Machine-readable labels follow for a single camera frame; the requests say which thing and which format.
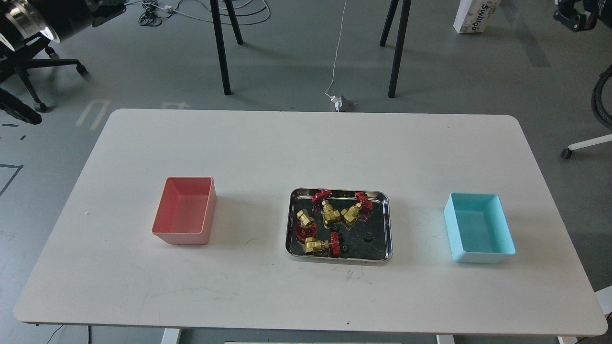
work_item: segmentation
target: white table leg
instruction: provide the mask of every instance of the white table leg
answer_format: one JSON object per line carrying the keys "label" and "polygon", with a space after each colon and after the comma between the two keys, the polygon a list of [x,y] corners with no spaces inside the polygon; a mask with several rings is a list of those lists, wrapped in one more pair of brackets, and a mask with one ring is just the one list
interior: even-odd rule
{"label": "white table leg", "polygon": [[557,337],[559,344],[575,344],[578,339],[576,337]]}
{"label": "white table leg", "polygon": [[612,285],[595,292],[599,305],[602,306],[603,314],[608,315],[612,312]]}
{"label": "white table leg", "polygon": [[455,344],[455,337],[451,335],[438,334],[436,335],[436,340],[438,344]]}
{"label": "white table leg", "polygon": [[162,344],[178,344],[181,337],[181,329],[163,330]]}

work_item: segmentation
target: chair caster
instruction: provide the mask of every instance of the chair caster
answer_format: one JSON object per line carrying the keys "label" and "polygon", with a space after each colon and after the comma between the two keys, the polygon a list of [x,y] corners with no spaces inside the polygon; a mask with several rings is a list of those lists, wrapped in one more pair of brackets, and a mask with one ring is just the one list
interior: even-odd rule
{"label": "chair caster", "polygon": [[77,71],[77,72],[78,72],[80,75],[83,75],[83,74],[87,73],[87,68],[85,68],[85,66],[84,66],[84,65],[82,65],[82,64],[78,64],[78,65],[76,65],[76,71]]}
{"label": "chair caster", "polygon": [[569,159],[572,157],[573,154],[573,150],[569,149],[569,148],[565,148],[563,151],[561,151],[561,157],[563,159]]}
{"label": "chair caster", "polygon": [[34,105],[34,109],[38,112],[47,112],[47,106],[45,103],[36,103],[36,105]]}
{"label": "chair caster", "polygon": [[49,55],[51,59],[54,59],[54,60],[59,59],[59,55],[55,52],[55,50],[52,47],[46,47],[45,53]]}

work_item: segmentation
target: concrete floor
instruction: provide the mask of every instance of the concrete floor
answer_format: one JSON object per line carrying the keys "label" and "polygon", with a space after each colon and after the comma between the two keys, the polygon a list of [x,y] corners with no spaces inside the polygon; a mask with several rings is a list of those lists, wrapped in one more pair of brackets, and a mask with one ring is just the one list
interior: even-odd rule
{"label": "concrete floor", "polygon": [[[162,5],[176,1],[161,0]],[[612,60],[612,31],[599,25],[573,33],[552,19],[550,1],[504,0],[486,33],[458,35],[458,0],[414,1],[397,98],[387,99],[397,21],[387,48],[378,46],[388,2],[350,0],[333,94],[356,111],[485,113],[515,116],[531,145],[595,291],[612,285],[612,145],[559,158],[570,143],[607,135],[590,109],[591,90]],[[51,107],[37,126],[0,114],[0,343],[45,343],[57,326],[19,323],[12,309],[93,148],[118,108],[332,111],[330,82],[344,2],[269,0],[272,18],[244,26],[238,46],[225,27],[234,95],[222,92],[212,25],[175,16],[158,28],[137,24],[142,10],[60,45],[88,68],[32,70]],[[249,9],[259,9],[258,0]],[[195,1],[181,10],[205,17]],[[2,87],[32,104],[20,81]],[[604,98],[612,109],[612,84]],[[161,329],[94,327],[93,342],[157,343]],[[67,326],[53,343],[84,343],[84,326]],[[582,343],[609,343],[612,335]],[[432,335],[339,334],[235,330],[185,331],[182,343],[403,342],[435,343]],[[555,343],[555,338],[457,337],[457,343]]]}

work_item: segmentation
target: white box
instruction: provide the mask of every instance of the white box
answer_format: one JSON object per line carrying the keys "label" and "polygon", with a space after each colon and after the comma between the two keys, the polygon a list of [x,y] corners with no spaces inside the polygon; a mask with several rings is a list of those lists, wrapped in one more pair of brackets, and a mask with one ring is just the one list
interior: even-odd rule
{"label": "white box", "polygon": [[461,0],[455,30],[460,34],[484,32],[501,0]]}

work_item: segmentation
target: stainless steel tray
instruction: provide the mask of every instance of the stainless steel tray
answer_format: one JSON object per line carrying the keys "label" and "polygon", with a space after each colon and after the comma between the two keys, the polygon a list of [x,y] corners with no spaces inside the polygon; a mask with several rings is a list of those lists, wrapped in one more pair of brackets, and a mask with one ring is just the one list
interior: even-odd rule
{"label": "stainless steel tray", "polygon": [[[364,194],[372,201],[374,208],[369,213],[360,213],[359,220],[351,227],[348,227],[344,222],[337,222],[327,229],[323,225],[321,206],[314,206],[312,203],[313,196],[322,190],[325,189],[302,188],[293,190],[291,193],[289,215],[287,219],[287,236],[285,241],[287,252],[292,256],[306,260],[336,262],[383,262],[389,260],[393,250],[391,246],[391,227],[389,222],[389,199],[387,196],[379,191],[364,191]],[[355,192],[359,190],[327,190],[332,192],[332,196],[328,199],[329,203],[338,211],[349,208],[358,202],[355,198]],[[344,245],[346,247],[340,252],[338,258],[305,255],[305,246],[297,240],[294,232],[295,227],[299,226],[297,213],[302,209],[308,210],[308,213],[314,218],[318,226],[317,240],[331,242],[330,237],[332,230],[341,234],[342,239],[340,247]]]}

